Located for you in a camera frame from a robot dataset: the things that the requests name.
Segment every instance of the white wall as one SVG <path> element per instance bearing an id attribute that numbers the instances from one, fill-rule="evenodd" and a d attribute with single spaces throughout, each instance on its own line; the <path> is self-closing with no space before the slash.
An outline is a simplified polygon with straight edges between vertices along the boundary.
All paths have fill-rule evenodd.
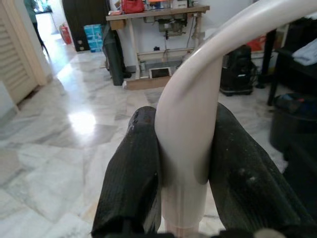
<path id="1" fill-rule="evenodd" d="M 4 84 L 0 81 L 0 120 L 12 109 L 14 109 L 14 103 Z"/>
<path id="2" fill-rule="evenodd" d="M 31 39 L 32 45 L 35 49 L 36 55 L 41 63 L 42 69 L 45 73 L 45 76 L 49 76 L 52 71 L 51 68 L 48 64 L 48 62 L 45 59 L 45 56 L 43 54 L 42 48 L 41 48 L 41 44 L 36 36 L 33 24 L 30 20 L 29 14 L 26 11 L 25 5 L 24 5 L 24 1 L 23 0 L 14 0 L 16 9 L 19 11 L 20 17 L 22 19 L 22 21 L 24 22 L 24 26 L 28 32 L 28 35 Z"/>
<path id="3" fill-rule="evenodd" d="M 53 11 L 52 17 L 54 19 L 55 26 L 58 29 L 60 25 L 66 23 L 63 6 L 61 0 L 50 0 L 50 4 Z"/>
<path id="4" fill-rule="evenodd" d="M 200 4 L 210 5 L 210 11 L 203 14 L 202 30 L 206 32 L 206 36 L 210 35 L 215 28 L 226 22 L 235 14 L 250 5 L 250 0 L 200 0 Z M 188 21 L 186 34 L 177 37 L 170 37 L 166 41 L 168 49 L 185 48 L 189 37 L 189 31 L 192 20 Z M 165 49 L 163 33 L 159 32 L 158 23 L 144 23 L 143 19 L 133 19 L 134 32 L 137 37 L 137 46 L 139 52 L 152 51 L 155 46 Z M 120 36 L 124 61 L 126 66 L 134 65 L 134 55 L 129 34 L 129 28 L 118 30 Z M 191 39 L 189 47 L 194 46 L 194 41 Z"/>

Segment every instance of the white plastic tube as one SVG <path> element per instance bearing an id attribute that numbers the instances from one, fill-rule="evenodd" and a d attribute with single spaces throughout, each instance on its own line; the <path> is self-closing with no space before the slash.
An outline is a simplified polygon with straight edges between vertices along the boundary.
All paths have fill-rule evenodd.
<path id="1" fill-rule="evenodd" d="M 222 25 L 166 85 L 155 129 L 163 160 L 162 214 L 175 235 L 197 230 L 204 214 L 223 55 L 315 11 L 317 0 L 261 0 Z"/>

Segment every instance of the louvered door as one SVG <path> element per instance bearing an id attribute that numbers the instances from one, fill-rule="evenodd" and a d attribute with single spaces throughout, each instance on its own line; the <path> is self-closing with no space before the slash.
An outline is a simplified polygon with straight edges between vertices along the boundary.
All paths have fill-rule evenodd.
<path id="1" fill-rule="evenodd" d="M 20 42 L 0 1 L 0 80 L 15 103 L 25 98 L 36 86 L 33 73 Z"/>

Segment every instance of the marble floor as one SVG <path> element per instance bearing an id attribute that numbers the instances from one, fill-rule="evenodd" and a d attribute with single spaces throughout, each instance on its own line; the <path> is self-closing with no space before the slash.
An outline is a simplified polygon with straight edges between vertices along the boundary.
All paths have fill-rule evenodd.
<path id="1" fill-rule="evenodd" d="M 104 173 L 128 121 L 139 107 L 155 107 L 162 92 L 113 86 L 103 61 L 99 53 L 76 54 L 0 128 L 0 237 L 90 237 Z M 267 94 L 268 88 L 251 96 L 220 94 L 219 101 L 282 171 L 282 155 L 268 142 Z M 219 229 L 209 190 L 200 230 Z"/>

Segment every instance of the orange object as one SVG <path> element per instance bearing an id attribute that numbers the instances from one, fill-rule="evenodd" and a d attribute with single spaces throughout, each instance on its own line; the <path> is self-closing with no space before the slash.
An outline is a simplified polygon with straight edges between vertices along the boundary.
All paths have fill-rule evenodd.
<path id="1" fill-rule="evenodd" d="M 71 44 L 71 38 L 70 38 L 69 31 L 68 31 L 68 27 L 63 24 L 63 25 L 61 25 L 59 27 L 59 31 L 60 31 L 61 37 L 63 38 L 64 42 L 67 45 L 70 45 Z"/>

